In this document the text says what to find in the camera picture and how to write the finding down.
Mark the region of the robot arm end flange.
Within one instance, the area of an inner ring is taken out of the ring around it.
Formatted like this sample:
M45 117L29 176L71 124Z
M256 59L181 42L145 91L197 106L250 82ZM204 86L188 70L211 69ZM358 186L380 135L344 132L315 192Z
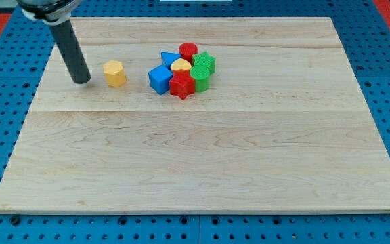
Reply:
M22 13L32 21L56 26L70 20L71 13L83 0L17 0Z

